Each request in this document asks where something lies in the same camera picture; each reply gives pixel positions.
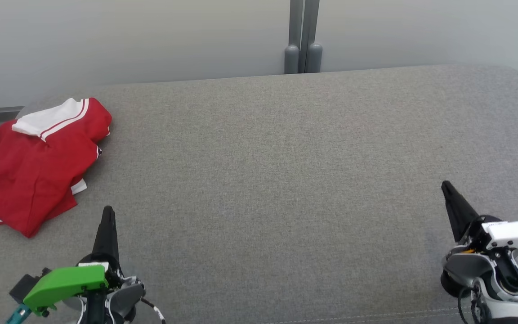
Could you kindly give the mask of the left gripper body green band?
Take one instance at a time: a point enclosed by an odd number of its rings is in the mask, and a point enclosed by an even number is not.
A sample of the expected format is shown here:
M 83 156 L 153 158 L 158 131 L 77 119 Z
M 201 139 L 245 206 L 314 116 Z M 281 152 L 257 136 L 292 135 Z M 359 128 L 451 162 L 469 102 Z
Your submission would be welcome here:
M 38 316 L 47 308 L 71 297 L 87 297 L 89 293 L 107 293 L 118 285 L 123 274 L 117 258 L 105 253 L 90 253 L 76 266 L 60 267 L 42 275 L 33 285 L 25 304 Z

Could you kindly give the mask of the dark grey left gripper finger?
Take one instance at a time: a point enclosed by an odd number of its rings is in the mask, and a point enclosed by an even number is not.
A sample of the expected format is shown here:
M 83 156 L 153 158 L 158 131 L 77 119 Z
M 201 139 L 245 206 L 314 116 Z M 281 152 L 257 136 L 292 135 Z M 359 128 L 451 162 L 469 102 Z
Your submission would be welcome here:
M 119 263 L 116 215 L 111 206 L 103 208 L 101 221 L 93 244 L 92 260 Z

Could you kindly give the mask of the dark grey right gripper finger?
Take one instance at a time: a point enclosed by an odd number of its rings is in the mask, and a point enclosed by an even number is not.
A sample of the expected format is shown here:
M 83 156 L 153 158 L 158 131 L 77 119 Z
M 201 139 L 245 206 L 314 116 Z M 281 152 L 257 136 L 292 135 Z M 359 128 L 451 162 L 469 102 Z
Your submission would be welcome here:
M 453 238 L 458 243 L 469 231 L 471 224 L 479 219 L 479 214 L 450 181 L 442 182 L 441 190 Z

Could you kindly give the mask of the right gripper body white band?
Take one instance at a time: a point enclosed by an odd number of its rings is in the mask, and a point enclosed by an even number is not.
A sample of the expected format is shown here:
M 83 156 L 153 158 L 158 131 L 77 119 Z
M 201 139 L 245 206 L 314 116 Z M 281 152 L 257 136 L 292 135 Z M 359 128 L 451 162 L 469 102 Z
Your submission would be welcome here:
M 470 226 L 466 247 L 475 252 L 497 248 L 518 249 L 518 221 L 504 221 L 497 217 L 483 217 Z

